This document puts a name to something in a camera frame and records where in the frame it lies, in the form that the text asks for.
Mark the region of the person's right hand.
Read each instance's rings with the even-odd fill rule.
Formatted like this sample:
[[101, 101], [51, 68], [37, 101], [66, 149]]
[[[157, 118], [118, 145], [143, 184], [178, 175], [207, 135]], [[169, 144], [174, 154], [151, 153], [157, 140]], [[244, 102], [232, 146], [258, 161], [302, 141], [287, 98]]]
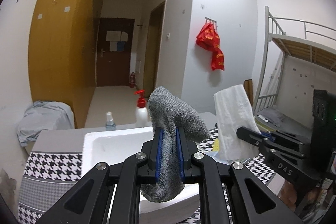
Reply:
[[298, 204], [303, 200], [303, 196], [298, 195], [293, 184], [287, 180], [284, 181], [278, 197], [291, 211], [295, 211]]

